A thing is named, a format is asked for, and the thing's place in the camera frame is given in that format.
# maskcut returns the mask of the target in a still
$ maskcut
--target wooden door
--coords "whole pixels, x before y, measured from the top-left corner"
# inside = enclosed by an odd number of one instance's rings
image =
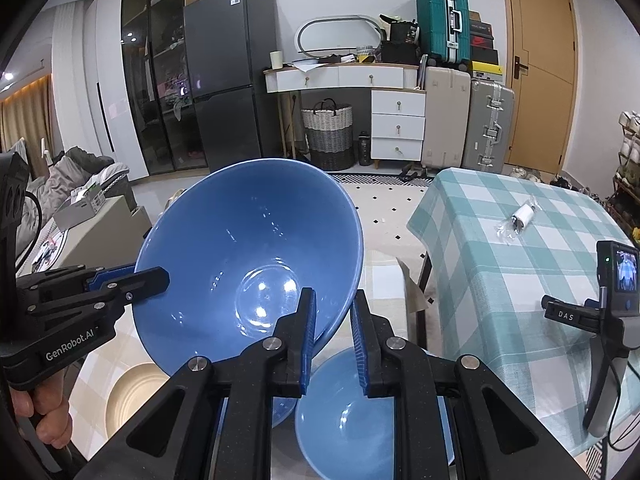
[[[562,167],[575,103],[572,0],[507,0],[507,6],[507,84],[516,94],[507,162],[555,174]]]

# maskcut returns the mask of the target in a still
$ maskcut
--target plastic wrapper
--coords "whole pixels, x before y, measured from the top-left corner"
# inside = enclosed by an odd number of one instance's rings
[[[495,232],[498,238],[506,243],[517,240],[524,229],[531,223],[536,211],[539,209],[540,204],[538,204],[536,198],[530,196],[516,212],[497,225]]]

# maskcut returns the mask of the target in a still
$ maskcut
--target beige curtain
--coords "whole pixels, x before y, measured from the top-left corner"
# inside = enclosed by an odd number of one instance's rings
[[[50,93],[51,76],[46,75],[0,102],[2,151],[10,149],[23,137],[34,177],[49,175],[47,163],[40,157],[40,139],[45,139],[47,149],[53,153]]]

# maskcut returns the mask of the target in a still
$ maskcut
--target beige plate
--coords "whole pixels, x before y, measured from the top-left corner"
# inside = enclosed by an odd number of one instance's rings
[[[107,438],[111,438],[168,378],[153,363],[137,365],[124,372],[107,400],[104,414]]]

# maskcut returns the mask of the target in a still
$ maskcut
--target large blue bowl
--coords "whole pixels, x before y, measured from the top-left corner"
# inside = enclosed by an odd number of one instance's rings
[[[449,464],[453,442],[442,397],[440,424]],[[362,393],[356,354],[347,348],[313,373],[296,407],[296,436],[302,454],[324,480],[393,480],[394,400]]]
[[[331,339],[362,270],[362,228],[344,189],[286,159],[241,162],[187,190],[148,234],[136,271],[169,272],[164,294],[137,303],[136,329],[168,375],[188,359],[237,356],[316,291],[314,354]],[[295,406],[274,401],[274,424]]]

